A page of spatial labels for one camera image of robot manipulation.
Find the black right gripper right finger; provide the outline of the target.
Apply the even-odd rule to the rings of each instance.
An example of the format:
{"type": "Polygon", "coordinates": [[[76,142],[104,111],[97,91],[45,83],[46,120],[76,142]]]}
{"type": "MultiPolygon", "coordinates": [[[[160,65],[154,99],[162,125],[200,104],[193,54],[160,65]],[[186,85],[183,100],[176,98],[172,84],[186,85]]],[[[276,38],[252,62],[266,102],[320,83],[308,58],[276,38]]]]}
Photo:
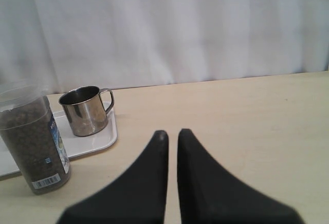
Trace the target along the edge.
{"type": "Polygon", "coordinates": [[[221,166],[190,129],[177,145],[182,223],[303,223],[299,213],[245,184],[221,166]]]}

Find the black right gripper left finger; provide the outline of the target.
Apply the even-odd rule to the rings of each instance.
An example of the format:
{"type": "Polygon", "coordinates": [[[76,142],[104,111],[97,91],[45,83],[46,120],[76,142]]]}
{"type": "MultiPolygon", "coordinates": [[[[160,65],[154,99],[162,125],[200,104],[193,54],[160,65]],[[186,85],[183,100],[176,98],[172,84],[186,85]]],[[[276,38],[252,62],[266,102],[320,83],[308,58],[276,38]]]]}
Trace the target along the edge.
{"type": "Polygon", "coordinates": [[[163,130],[111,184],[67,208],[58,223],[163,223],[169,165],[169,137],[163,130]]]}

